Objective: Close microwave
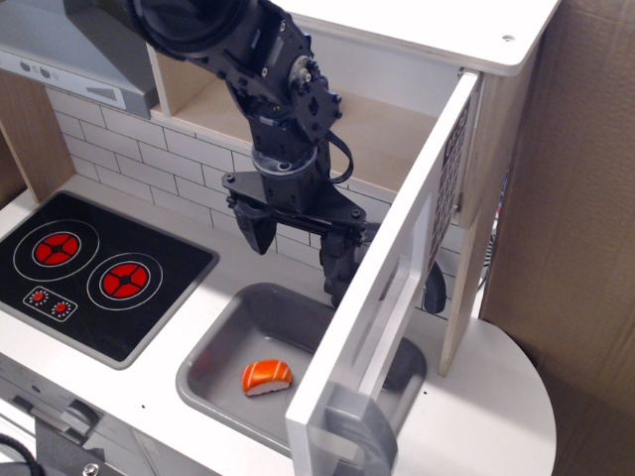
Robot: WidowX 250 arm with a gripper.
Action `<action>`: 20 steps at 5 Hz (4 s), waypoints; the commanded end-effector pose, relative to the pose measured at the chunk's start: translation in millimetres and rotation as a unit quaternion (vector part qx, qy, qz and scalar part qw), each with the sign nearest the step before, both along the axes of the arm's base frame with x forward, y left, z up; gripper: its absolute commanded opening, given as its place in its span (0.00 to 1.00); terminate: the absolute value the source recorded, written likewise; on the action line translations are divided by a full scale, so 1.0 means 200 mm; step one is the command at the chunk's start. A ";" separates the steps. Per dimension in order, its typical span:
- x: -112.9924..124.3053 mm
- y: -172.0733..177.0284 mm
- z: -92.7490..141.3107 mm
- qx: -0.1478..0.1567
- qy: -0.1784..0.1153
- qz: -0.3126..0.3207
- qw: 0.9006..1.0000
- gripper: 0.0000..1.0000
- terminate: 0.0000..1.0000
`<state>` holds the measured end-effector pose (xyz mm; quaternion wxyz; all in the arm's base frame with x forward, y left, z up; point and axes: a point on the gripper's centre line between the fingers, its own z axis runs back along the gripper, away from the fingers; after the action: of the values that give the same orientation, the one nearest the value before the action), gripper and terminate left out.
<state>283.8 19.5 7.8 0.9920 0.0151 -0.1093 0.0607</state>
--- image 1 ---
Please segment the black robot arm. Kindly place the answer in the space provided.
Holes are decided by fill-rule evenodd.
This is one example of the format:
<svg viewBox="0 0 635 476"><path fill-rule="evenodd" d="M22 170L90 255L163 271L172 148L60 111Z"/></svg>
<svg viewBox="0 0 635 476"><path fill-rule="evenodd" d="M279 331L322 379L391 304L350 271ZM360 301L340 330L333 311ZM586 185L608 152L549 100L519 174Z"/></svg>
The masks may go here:
<svg viewBox="0 0 635 476"><path fill-rule="evenodd" d="M339 192L330 152L340 97L311 38L269 1L131 1L127 11L156 52L222 80L252 137L253 170L223 177L228 205L251 248L264 254L279 225L316 234L324 289L339 304L367 241L364 209Z"/></svg>

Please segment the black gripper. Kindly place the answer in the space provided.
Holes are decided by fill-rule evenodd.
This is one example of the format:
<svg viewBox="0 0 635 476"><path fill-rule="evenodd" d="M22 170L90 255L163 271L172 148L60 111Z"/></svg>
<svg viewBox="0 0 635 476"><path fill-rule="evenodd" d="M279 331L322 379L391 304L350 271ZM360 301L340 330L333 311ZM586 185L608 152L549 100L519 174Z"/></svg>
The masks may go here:
<svg viewBox="0 0 635 476"><path fill-rule="evenodd" d="M320 235L324 291L339 307L358 269L356 250L368 241L364 209L340 193L330 177L328 148L313 148L292 164L254 150L254 172L229 173L228 206L253 251L264 255L283 223Z"/></svg>

